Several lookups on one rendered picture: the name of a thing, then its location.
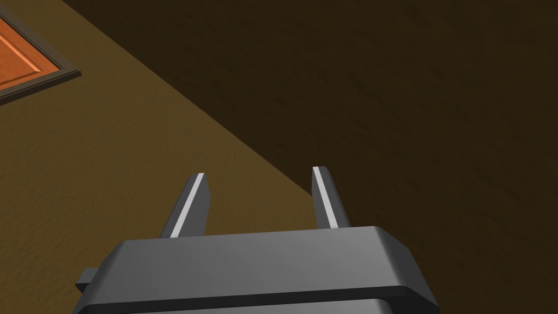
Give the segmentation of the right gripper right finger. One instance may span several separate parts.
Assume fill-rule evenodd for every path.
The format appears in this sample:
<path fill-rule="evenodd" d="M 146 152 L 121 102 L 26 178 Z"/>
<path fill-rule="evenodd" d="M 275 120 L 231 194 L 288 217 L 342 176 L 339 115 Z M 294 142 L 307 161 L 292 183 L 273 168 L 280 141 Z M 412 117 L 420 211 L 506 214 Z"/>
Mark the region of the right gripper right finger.
<path fill-rule="evenodd" d="M 312 167 L 311 190 L 317 229 L 351 227 L 331 173 L 327 167 Z"/>

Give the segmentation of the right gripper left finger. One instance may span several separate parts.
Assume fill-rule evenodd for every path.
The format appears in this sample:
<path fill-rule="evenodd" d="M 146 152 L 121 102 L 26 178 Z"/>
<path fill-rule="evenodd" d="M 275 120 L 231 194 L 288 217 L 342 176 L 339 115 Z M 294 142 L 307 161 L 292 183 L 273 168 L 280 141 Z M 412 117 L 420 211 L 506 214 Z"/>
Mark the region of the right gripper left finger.
<path fill-rule="evenodd" d="M 204 236 L 210 200 L 206 174 L 190 175 L 165 223 L 160 238 Z"/>

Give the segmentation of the orange wooden door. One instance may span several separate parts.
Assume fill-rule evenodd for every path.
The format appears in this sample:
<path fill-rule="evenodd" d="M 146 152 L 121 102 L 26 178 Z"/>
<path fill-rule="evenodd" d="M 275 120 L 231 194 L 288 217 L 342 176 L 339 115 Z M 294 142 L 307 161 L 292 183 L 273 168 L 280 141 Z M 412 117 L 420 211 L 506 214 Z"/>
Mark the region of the orange wooden door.
<path fill-rule="evenodd" d="M 0 19 L 0 90 L 57 70 L 54 63 Z"/>

